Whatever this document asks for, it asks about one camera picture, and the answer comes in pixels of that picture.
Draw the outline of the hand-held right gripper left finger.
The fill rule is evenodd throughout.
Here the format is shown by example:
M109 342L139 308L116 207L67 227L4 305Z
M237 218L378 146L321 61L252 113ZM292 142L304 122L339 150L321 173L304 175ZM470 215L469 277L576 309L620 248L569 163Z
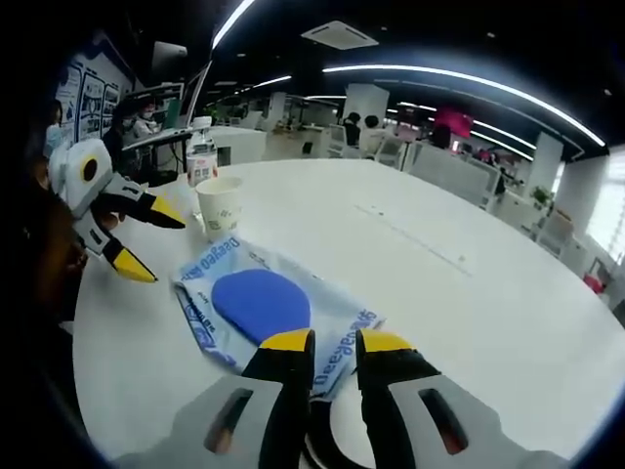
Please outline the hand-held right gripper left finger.
M265 340L239 375L183 407L167 468L296 468L310 416L315 337L309 328Z

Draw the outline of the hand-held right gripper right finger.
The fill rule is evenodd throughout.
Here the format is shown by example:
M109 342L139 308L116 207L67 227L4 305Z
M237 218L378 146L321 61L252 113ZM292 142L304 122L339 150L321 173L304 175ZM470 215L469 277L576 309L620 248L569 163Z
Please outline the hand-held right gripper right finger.
M511 466L511 442L496 412L404 339L359 330L356 368L377 468Z

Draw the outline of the person's left hand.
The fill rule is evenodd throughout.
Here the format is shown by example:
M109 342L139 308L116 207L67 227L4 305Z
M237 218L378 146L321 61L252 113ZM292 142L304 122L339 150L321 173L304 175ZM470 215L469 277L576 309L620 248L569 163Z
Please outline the person's left hand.
M28 226L30 278L38 302L51 304L83 274L87 255L72 227L66 205L51 192L42 193Z

